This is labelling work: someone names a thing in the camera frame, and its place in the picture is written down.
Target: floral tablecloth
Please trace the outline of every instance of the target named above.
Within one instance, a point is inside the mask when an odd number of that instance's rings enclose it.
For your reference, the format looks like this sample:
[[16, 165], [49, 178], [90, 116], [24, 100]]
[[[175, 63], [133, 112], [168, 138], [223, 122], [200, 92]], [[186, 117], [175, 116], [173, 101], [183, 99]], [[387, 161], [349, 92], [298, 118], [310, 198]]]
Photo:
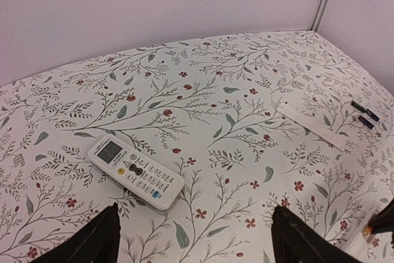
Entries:
[[[380, 118], [357, 120], [354, 100]], [[394, 195], [394, 99], [312, 31], [158, 44], [0, 88], [0, 261], [27, 262], [119, 204], [119, 262], [274, 262], [287, 206], [341, 246]], [[278, 113], [287, 104], [346, 140], [341, 152]], [[87, 159], [106, 133], [184, 176], [168, 212]], [[390, 235], [366, 250], [390, 262]]]

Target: flower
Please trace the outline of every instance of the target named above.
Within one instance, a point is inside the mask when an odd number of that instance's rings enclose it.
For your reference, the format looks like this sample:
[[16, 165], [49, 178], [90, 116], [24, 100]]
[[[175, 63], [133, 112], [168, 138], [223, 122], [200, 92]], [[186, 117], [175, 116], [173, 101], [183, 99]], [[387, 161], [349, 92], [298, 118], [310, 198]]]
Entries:
[[76, 204], [76, 200], [72, 199], [71, 197], [68, 199], [68, 201], [66, 201], [66, 204], [69, 208], [73, 208], [75, 207]]
[[130, 95], [127, 97], [127, 101], [129, 102], [134, 102], [135, 101], [135, 96], [134, 95]]
[[256, 227], [255, 222], [256, 222], [256, 220], [255, 220], [254, 218], [253, 218], [252, 220], [246, 219], [246, 220], [245, 220], [246, 228], [249, 229], [249, 228], [251, 228], [251, 227], [252, 227], [252, 228]]
[[294, 182], [294, 185], [295, 185], [294, 189], [295, 189], [296, 191], [298, 191], [298, 190], [302, 191], [302, 189], [303, 189], [303, 187], [304, 187], [304, 185], [303, 185], [303, 183], [302, 183], [301, 181]]
[[207, 211], [202, 211], [202, 212], [201, 212], [200, 209], [197, 209], [196, 212], [197, 212], [197, 214], [196, 214], [196, 219], [198, 219], [198, 218], [205, 219], [205, 218], [206, 218], [205, 215], [207, 214]]
[[165, 111], [163, 112], [164, 116], [170, 116], [172, 114], [172, 111], [170, 109], [165, 109]]
[[290, 206], [290, 202], [286, 197], [282, 200], [282, 206], [285, 206], [287, 208]]
[[254, 182], [251, 182], [251, 186], [253, 187], [253, 189], [257, 189], [258, 187], [260, 187], [260, 184], [257, 183], [257, 181], [255, 180]]
[[374, 246], [374, 248], [376, 248], [377, 246], [379, 246], [379, 239], [375, 238], [374, 241], [372, 242], [372, 245]]
[[29, 251], [27, 252], [27, 254], [26, 254], [26, 256], [28, 256], [28, 257], [31, 257], [31, 258], [35, 258], [36, 256], [38, 255], [38, 253], [37, 253], [37, 248], [34, 248], [34, 247], [30, 247], [29, 248]]
[[346, 222], [345, 220], [343, 220], [343, 221], [340, 223], [340, 229], [341, 229], [341, 230], [346, 230], [346, 229], [347, 229], [347, 222]]
[[191, 164], [192, 166], [196, 163], [196, 160], [193, 158], [189, 157], [188, 161], [186, 162], [187, 164]]

